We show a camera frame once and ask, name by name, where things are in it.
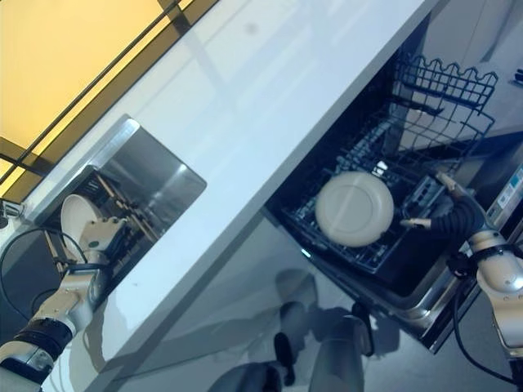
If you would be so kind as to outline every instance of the black cable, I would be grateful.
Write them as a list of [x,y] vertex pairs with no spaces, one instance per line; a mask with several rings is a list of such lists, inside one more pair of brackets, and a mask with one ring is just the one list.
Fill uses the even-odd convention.
[[31,233],[35,233],[35,232],[43,232],[43,231],[47,231],[49,233],[52,233],[52,234],[56,234],[56,235],[61,235],[63,237],[66,237],[69,241],[71,241],[74,245],[74,247],[76,247],[76,249],[78,250],[80,256],[82,257],[83,259],[83,262],[87,264],[87,259],[85,257],[85,255],[83,254],[82,252],[82,248],[78,245],[78,243],[70,236],[68,235],[67,233],[64,233],[62,232],[61,230],[57,230],[57,229],[48,229],[48,228],[45,228],[45,227],[38,227],[36,229],[31,229],[31,230],[27,230],[25,231],[24,233],[21,233],[21,234],[18,234],[16,235],[7,245],[6,247],[4,247],[3,249],[3,252],[2,252],[2,255],[0,256],[0,294],[2,294],[2,297],[3,299],[6,301],[6,303],[17,313],[19,314],[24,320],[26,321],[29,321],[29,318],[23,314],[12,302],[11,300],[9,299],[9,297],[7,296],[7,293],[6,293],[6,289],[4,287],[4,284],[3,284],[3,262],[6,258],[6,254],[7,252],[9,251],[9,249],[11,249],[11,247],[13,246],[13,244],[18,241],[20,238],[28,235],[28,234],[31,234]]
[[507,376],[504,376],[503,374],[499,374],[495,372],[494,370],[491,370],[487,368],[486,366],[483,366],[481,363],[478,363],[465,349],[465,346],[463,345],[463,341],[461,340],[461,333],[459,332],[459,321],[458,321],[458,308],[459,308],[459,300],[461,299],[463,295],[463,289],[466,287],[465,282],[461,283],[461,285],[458,287],[458,290],[456,291],[456,294],[454,295],[454,306],[453,306],[453,313],[452,313],[452,321],[454,324],[454,335],[456,336],[456,341],[458,342],[459,349],[465,356],[465,358],[470,362],[472,365],[474,365],[476,368],[480,369],[481,371],[490,374],[493,377],[498,378],[499,380],[508,382],[509,384],[516,385],[516,382]]
[[40,292],[36,296],[34,296],[33,299],[31,300],[31,307],[30,307],[31,314],[34,315],[36,313],[37,310],[34,308],[34,306],[36,305],[36,303],[40,297],[45,296],[46,294],[49,294],[49,293],[53,293],[56,290],[58,290],[58,288],[49,288],[47,290],[44,290],[43,292]]

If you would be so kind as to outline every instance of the yellow wall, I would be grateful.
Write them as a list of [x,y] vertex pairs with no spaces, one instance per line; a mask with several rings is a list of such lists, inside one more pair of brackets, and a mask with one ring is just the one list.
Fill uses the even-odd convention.
[[156,0],[0,1],[0,135],[30,144],[161,12]]

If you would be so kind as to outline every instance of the stainless steel panel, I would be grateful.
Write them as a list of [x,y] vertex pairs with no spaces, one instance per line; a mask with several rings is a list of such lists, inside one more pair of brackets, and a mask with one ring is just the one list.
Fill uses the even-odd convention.
[[[121,124],[132,132],[111,154],[100,173],[111,179],[131,205],[156,227],[166,230],[205,189],[205,181],[131,118]],[[109,151],[102,151],[105,156]],[[105,158],[95,158],[95,164]]]

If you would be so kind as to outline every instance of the dishwasher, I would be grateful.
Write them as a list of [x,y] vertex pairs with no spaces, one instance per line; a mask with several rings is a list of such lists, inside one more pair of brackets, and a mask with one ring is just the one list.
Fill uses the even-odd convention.
[[[433,353],[452,330],[450,302],[458,280],[447,263],[464,244],[406,229],[400,220],[441,216],[452,208],[434,170],[468,176],[468,185],[472,176],[465,167],[485,152],[481,146],[494,123],[484,108],[497,80],[495,73],[400,49],[266,204],[266,214],[313,265]],[[395,206],[389,229],[365,247],[329,240],[315,218],[322,187],[354,171],[381,179]],[[471,285],[467,292],[461,311],[479,288]]]

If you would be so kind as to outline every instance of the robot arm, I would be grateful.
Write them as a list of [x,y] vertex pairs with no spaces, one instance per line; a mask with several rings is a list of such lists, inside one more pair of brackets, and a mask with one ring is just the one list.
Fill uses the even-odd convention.
[[436,178],[456,201],[454,210],[435,219],[408,219],[407,227],[429,229],[466,239],[476,279],[494,311],[499,339],[511,364],[523,359],[523,260],[489,222],[479,203],[456,181],[438,172]]
[[71,265],[58,290],[0,347],[0,392],[39,391],[64,348],[91,322],[112,275],[103,251],[124,224],[99,220],[86,226],[81,243],[87,263]]

